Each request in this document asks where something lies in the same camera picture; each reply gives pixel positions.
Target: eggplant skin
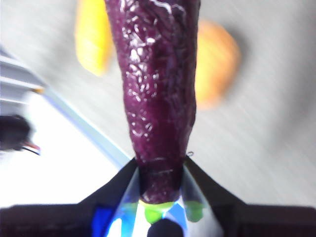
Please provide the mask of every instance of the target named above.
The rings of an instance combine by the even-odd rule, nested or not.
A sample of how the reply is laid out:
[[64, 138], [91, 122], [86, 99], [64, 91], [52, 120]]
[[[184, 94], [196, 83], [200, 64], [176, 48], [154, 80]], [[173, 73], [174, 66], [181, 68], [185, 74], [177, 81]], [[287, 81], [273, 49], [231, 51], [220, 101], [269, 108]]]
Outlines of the eggplant skin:
[[196, 114], [200, 0], [105, 0], [147, 203], [179, 197]]

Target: eggplant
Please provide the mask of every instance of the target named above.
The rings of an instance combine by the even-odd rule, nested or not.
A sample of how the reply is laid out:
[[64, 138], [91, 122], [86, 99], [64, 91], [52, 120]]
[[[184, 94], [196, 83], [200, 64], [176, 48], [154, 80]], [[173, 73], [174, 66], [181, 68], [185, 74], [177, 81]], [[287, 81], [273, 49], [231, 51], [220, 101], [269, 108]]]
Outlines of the eggplant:
[[105, 0], [121, 69], [141, 200], [179, 198], [196, 114], [200, 0]]

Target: orange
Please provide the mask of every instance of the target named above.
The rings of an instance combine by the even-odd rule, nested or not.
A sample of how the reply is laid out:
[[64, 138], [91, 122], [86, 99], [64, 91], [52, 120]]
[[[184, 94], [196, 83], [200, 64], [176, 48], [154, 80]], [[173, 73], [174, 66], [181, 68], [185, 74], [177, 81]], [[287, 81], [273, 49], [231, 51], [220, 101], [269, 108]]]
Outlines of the orange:
[[197, 107], [208, 109], [223, 97], [231, 84], [240, 58], [233, 37], [221, 26], [199, 22], [197, 37]]

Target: shiny surface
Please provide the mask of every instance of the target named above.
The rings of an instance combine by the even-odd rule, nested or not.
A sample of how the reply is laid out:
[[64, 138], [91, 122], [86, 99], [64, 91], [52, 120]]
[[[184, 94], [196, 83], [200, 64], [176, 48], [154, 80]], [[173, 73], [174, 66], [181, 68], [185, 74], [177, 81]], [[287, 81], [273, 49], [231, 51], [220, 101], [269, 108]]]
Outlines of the shiny surface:
[[142, 200], [175, 201], [195, 121], [199, 0], [106, 0]]

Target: black object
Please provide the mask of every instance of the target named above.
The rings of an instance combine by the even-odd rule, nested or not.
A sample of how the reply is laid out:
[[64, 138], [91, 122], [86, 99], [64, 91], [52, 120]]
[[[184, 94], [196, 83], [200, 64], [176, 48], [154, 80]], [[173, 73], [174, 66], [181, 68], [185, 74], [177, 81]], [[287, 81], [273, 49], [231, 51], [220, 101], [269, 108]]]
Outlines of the black object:
[[183, 237], [183, 231], [177, 223], [161, 219], [149, 228], [147, 237]]
[[0, 150], [20, 150], [30, 131], [31, 127], [22, 116], [0, 116]]
[[[185, 166], [212, 207], [226, 237], [316, 237], [314, 208], [247, 205], [211, 179], [190, 158], [186, 159]], [[20, 205], [2, 209], [0, 236], [103, 236], [136, 167], [135, 160], [130, 161], [109, 183], [78, 204]], [[101, 213], [102, 221], [96, 221], [96, 213]], [[201, 230], [200, 236], [208, 235]]]

